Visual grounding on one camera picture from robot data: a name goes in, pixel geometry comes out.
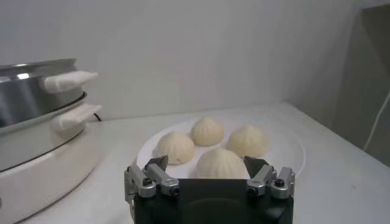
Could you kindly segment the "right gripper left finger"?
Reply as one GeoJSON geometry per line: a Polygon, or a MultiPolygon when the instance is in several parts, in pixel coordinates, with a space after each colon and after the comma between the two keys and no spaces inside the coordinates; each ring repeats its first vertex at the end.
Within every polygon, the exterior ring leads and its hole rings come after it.
{"type": "Polygon", "coordinates": [[[166,172],[168,155],[152,158],[140,169],[137,165],[129,166],[124,171],[125,201],[130,203],[136,195],[152,198],[157,194],[157,187],[163,195],[176,197],[180,194],[179,180],[166,172]]]}

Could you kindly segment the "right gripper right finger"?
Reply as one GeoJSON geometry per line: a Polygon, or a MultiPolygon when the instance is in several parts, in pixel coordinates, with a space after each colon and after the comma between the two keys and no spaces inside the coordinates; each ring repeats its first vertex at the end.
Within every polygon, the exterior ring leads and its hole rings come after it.
{"type": "Polygon", "coordinates": [[[273,198],[294,196],[295,173],[290,167],[282,167],[277,173],[264,159],[245,156],[244,164],[250,176],[246,181],[247,194],[258,198],[270,192],[273,198]]]}

